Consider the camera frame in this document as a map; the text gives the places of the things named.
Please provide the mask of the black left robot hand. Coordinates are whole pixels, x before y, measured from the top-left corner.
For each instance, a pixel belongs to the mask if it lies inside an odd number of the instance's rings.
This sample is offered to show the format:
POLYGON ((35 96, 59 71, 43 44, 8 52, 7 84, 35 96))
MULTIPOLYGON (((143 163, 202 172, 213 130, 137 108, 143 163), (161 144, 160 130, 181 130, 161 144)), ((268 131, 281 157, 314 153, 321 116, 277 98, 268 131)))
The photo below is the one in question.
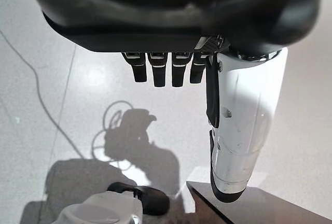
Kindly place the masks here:
POLYGON ((313 29, 321 0, 37 0, 60 35, 120 52, 134 79, 181 87, 206 79, 211 187, 224 203, 246 189, 278 104, 287 48, 313 29))

